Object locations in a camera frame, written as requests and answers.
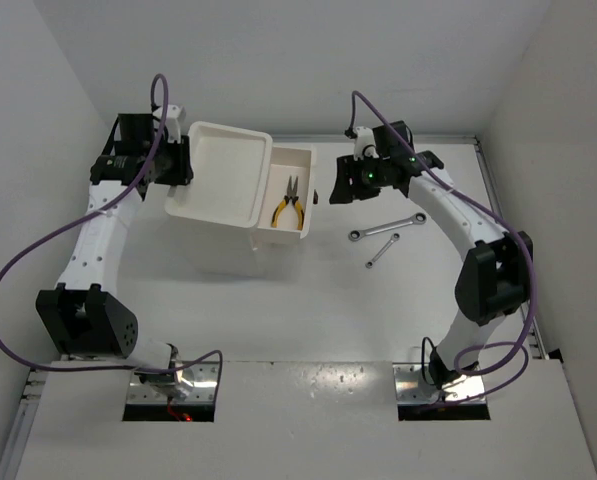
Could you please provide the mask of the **yellow needle nose pliers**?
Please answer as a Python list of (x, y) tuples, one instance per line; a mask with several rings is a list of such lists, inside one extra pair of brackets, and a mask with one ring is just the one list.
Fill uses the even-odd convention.
[(296, 215), (297, 215), (297, 225), (296, 229), (301, 231), (304, 227), (305, 221), (305, 210), (299, 200), (298, 195), (298, 184), (299, 184), (299, 177), (290, 175), (287, 182), (287, 188), (285, 191), (285, 195), (281, 202), (276, 206), (271, 219), (271, 227), (277, 228), (279, 223), (279, 217), (282, 212), (288, 207), (292, 206)]

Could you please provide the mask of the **white top drawer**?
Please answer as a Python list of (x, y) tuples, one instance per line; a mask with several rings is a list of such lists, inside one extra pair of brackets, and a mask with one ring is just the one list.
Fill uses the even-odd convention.
[(294, 245), (303, 240), (314, 204), (316, 150), (272, 148), (262, 210), (254, 238), (259, 243)]

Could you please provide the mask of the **small combination wrench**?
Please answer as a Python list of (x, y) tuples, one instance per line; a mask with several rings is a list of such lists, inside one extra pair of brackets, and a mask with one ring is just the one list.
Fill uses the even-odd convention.
[(380, 250), (370, 260), (366, 262), (365, 267), (367, 269), (371, 269), (380, 260), (380, 258), (399, 240), (400, 235), (398, 233), (392, 234), (389, 240), (380, 248)]

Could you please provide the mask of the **large ratchet wrench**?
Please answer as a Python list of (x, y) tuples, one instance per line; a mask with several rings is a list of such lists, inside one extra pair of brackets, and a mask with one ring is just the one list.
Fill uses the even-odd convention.
[(385, 223), (385, 224), (371, 227), (368, 229), (352, 230), (348, 234), (348, 239), (351, 242), (357, 242), (357, 241), (360, 241), (363, 238), (368, 237), (368, 236), (373, 236), (373, 235), (377, 235), (377, 234), (381, 234), (381, 233), (385, 233), (385, 232), (390, 232), (390, 231), (394, 231), (394, 230), (397, 230), (400, 228), (405, 228), (405, 227), (412, 226), (412, 225), (424, 225), (426, 223), (426, 221), (427, 221), (427, 216), (422, 212), (418, 212), (410, 217), (407, 217), (407, 218), (404, 218), (401, 220)]

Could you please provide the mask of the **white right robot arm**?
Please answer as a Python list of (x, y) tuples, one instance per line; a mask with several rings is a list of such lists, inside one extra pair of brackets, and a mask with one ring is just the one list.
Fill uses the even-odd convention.
[(332, 205), (377, 197), (385, 187), (400, 191), (441, 228), (456, 248), (462, 268), (454, 288), (457, 314), (433, 347), (426, 368), (436, 388), (461, 370), (477, 367), (494, 330), (529, 298), (530, 237), (512, 238), (508, 229), (458, 197), (444, 163), (431, 151), (410, 155), (386, 127), (350, 127), (352, 154), (336, 161)]

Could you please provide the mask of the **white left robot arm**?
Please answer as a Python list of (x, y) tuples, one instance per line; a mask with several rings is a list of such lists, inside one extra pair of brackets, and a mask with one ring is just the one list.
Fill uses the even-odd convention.
[(36, 310), (58, 352), (102, 358), (145, 373), (173, 367), (175, 349), (139, 329), (117, 298), (120, 261), (130, 225), (150, 185), (186, 186), (193, 178), (183, 108), (121, 114), (90, 169), (87, 210), (56, 286), (42, 290)]

